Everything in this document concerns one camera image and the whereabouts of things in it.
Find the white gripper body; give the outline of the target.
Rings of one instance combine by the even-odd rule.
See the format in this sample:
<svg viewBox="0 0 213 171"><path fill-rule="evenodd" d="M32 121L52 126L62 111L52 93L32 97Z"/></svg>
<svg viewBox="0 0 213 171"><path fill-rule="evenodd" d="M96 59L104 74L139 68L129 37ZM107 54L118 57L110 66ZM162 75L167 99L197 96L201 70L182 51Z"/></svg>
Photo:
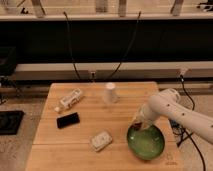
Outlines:
<svg viewBox="0 0 213 171"><path fill-rule="evenodd" d="M134 114L132 126L136 123L142 123L139 131L148 129L154 124L157 115L151 110L148 104L143 104L139 110Z"/></svg>

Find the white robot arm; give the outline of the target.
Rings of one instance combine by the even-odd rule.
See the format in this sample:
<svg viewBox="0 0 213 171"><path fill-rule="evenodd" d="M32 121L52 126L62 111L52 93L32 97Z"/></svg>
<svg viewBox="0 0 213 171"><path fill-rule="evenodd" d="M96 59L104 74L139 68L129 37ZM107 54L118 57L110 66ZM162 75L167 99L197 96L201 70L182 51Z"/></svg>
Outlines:
<svg viewBox="0 0 213 171"><path fill-rule="evenodd" d="M180 94L172 88L151 95L135 113L132 124L139 129L148 128L160 116L165 116L213 145L213 118L185 108L179 100Z"/></svg>

